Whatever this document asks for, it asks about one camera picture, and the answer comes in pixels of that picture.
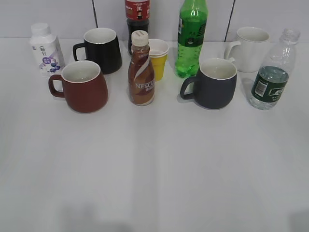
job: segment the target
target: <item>green soda bottle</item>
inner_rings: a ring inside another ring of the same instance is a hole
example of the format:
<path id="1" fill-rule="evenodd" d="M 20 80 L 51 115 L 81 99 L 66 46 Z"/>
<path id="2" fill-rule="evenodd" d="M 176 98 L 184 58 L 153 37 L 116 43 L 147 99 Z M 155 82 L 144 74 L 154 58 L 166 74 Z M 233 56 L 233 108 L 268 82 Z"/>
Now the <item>green soda bottle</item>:
<path id="1" fill-rule="evenodd" d="M 176 74 L 181 78 L 197 74 L 207 17 L 206 0 L 184 1 L 180 9 L 178 57 L 175 64 Z"/>

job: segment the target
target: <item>brown mug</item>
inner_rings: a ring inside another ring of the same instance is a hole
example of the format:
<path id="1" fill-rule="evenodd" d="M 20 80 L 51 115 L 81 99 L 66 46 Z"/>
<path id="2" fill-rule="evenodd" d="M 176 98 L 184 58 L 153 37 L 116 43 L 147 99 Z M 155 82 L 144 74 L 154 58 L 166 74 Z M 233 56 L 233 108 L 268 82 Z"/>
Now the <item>brown mug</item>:
<path id="1" fill-rule="evenodd" d="M 62 82 L 63 92 L 55 89 L 54 80 Z M 69 64 L 61 75 L 49 78 L 48 86 L 53 96 L 65 98 L 68 106 L 80 113 L 97 111 L 108 100 L 107 85 L 101 68 L 88 60 Z"/>

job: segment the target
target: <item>mug rim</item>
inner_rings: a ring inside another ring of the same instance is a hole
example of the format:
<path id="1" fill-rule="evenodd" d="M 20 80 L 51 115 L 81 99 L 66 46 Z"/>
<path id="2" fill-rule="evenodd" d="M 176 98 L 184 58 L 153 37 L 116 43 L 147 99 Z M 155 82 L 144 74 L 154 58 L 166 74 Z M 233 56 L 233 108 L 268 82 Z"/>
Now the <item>mug rim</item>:
<path id="1" fill-rule="evenodd" d="M 100 32 L 103 32 L 103 31 L 107 32 L 107 31 L 109 31 L 109 32 L 111 32 L 111 33 L 113 34 L 113 35 L 112 35 L 112 39 L 107 39 L 106 41 L 101 42 L 101 43 L 94 43 L 94 42 L 92 42 L 92 41 L 86 39 L 86 36 L 87 36 L 88 34 L 90 34 L 90 33 L 94 33 L 94 31 L 100 31 Z M 110 29 L 110 28 L 93 28 L 93 29 L 90 29 L 89 31 L 87 31 L 87 32 L 84 34 L 84 40 L 87 41 L 88 43 L 91 43 L 91 44 L 107 44 L 107 43 L 112 42 L 114 39 L 116 39 L 116 37 L 117 37 L 116 31 L 114 31 L 113 29 Z"/>
<path id="2" fill-rule="evenodd" d="M 266 40 L 262 40 L 262 41 L 248 40 L 248 39 L 244 38 L 243 36 L 241 36 L 241 35 L 239 34 L 239 32 L 240 32 L 241 30 L 244 30 L 244 29 L 260 30 L 260 31 L 262 31 L 263 33 L 267 34 L 267 39 L 266 39 Z M 237 35 L 238 35 L 240 38 L 242 38 L 243 40 L 248 41 L 248 42 L 252 42 L 252 43 L 263 43 L 263 42 L 269 41 L 269 39 L 270 39 L 270 34 L 269 34 L 267 31 L 265 31 L 265 30 L 262 29 L 262 28 L 256 28 L 256 27 L 242 27 L 242 28 L 239 28 L 239 29 L 237 30 Z"/>
<path id="3" fill-rule="evenodd" d="M 82 82 L 69 81 L 67 78 L 64 77 L 64 72 L 65 72 L 65 70 L 68 69 L 70 66 L 77 65 L 77 63 L 89 63 L 89 64 L 92 64 L 92 65 L 95 65 L 95 66 L 98 68 L 98 73 L 97 73 L 94 77 L 92 77 L 92 78 L 90 78 L 89 80 L 86 80 L 86 81 L 82 81 Z M 96 79 L 96 78 L 100 75 L 100 73 L 101 73 L 101 68 L 100 68 L 100 66 L 99 66 L 97 63 L 95 63 L 95 62 L 93 62 L 93 61 L 89 61 L 89 60 L 80 60 L 80 61 L 75 61 L 75 62 L 70 63 L 70 64 L 68 64 L 67 66 L 65 66 L 65 67 L 63 68 L 63 70 L 62 70 L 61 77 L 62 77 L 63 80 L 65 80 L 66 82 L 69 82 L 69 83 L 73 83 L 73 84 L 83 84 L 83 83 L 87 83 L 87 82 L 90 82 L 90 81 Z"/>
<path id="4" fill-rule="evenodd" d="M 224 78 L 224 79 L 222 79 L 222 78 L 215 78 L 215 77 L 212 77 L 211 75 L 206 74 L 206 73 L 202 70 L 202 69 L 203 69 L 202 66 L 203 66 L 203 65 L 206 65 L 207 62 L 212 61 L 212 60 L 219 60 L 220 62 L 224 62 L 224 63 L 226 63 L 226 64 L 232 65 L 232 66 L 234 67 L 234 69 L 235 69 L 235 73 L 234 73 L 232 76 L 230 76 L 230 77 L 228 77 L 228 78 Z M 199 69 L 200 69 L 200 71 L 201 71 L 206 77 L 209 77 L 210 79 L 218 80 L 218 81 L 229 80 L 229 79 L 234 78 L 234 77 L 237 75 L 237 67 L 235 66 L 235 64 L 233 64 L 233 63 L 232 63 L 231 61 L 229 61 L 229 60 L 221 59 L 221 58 L 207 59 L 206 61 L 204 61 L 204 62 L 201 63 Z"/>

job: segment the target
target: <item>yellow paper cup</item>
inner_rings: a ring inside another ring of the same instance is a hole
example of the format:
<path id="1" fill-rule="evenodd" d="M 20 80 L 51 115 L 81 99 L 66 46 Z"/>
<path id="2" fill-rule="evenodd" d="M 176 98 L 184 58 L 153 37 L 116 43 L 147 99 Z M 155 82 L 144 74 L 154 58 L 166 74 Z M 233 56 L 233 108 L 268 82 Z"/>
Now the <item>yellow paper cup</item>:
<path id="1" fill-rule="evenodd" d="M 150 58 L 154 67 L 155 81 L 160 81 L 164 75 L 165 62 L 168 58 L 169 45 L 159 39 L 150 39 Z"/>
<path id="2" fill-rule="evenodd" d="M 168 55 L 166 54 L 163 57 L 150 57 L 151 62 L 154 67 L 154 74 L 155 74 L 155 81 L 160 81 L 163 78 L 164 75 L 164 67 L 165 62 L 168 58 Z"/>

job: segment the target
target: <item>green bottle label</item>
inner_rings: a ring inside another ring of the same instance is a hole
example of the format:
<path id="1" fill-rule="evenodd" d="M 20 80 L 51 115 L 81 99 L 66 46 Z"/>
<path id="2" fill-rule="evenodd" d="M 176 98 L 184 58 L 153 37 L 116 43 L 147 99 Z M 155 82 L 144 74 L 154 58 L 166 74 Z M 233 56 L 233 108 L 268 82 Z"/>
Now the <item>green bottle label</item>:
<path id="1" fill-rule="evenodd" d="M 190 22 L 179 18 L 178 43 L 186 47 L 197 47 L 203 44 L 206 21 Z"/>
<path id="2" fill-rule="evenodd" d="M 255 83 L 252 87 L 252 95 L 262 102 L 277 102 L 286 86 L 287 82 L 273 83 L 261 77 L 258 73 Z"/>

